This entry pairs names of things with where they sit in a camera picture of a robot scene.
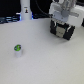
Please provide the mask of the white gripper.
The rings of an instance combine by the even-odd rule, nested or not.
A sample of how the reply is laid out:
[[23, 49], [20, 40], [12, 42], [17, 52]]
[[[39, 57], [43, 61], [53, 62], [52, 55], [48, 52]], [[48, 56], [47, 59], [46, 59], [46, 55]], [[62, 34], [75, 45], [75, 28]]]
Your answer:
[[83, 22], [83, 7], [73, 1], [52, 2], [49, 13], [57, 22], [80, 26]]

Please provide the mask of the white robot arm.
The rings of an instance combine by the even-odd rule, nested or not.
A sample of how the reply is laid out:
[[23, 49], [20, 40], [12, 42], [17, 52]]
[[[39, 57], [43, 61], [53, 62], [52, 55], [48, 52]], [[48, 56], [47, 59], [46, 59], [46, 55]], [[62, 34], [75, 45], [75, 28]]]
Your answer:
[[52, 0], [49, 13], [58, 22], [79, 27], [84, 19], [84, 7], [76, 4], [77, 0]]

